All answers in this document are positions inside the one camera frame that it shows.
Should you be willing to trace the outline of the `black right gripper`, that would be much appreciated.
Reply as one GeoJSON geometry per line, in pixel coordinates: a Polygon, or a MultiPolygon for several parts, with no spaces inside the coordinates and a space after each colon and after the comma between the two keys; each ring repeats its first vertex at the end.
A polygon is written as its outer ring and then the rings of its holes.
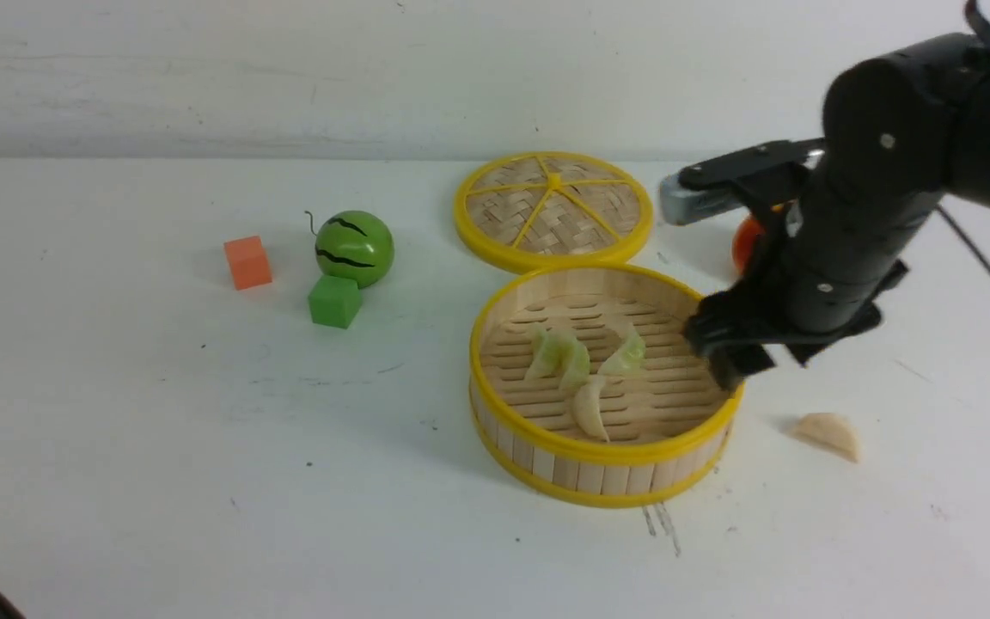
{"type": "Polygon", "coordinates": [[[767,345],[800,346],[810,359],[844,336],[908,241],[907,193],[815,185],[795,205],[794,234],[786,214],[771,211],[762,224],[742,292],[704,297],[685,322],[692,352],[710,357],[712,380],[727,392],[775,368],[767,345]]]}

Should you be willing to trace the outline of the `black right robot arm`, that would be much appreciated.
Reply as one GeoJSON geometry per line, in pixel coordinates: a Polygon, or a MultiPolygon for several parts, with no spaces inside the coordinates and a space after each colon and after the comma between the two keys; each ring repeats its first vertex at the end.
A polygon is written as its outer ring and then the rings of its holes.
{"type": "Polygon", "coordinates": [[[720,388],[804,365],[876,328],[877,298],[907,274],[904,248],[951,195],[990,208],[990,21],[839,74],[822,137],[779,140],[680,169],[660,185],[665,220],[687,226],[740,207],[762,235],[739,280],[699,302],[684,337],[720,388]]]}

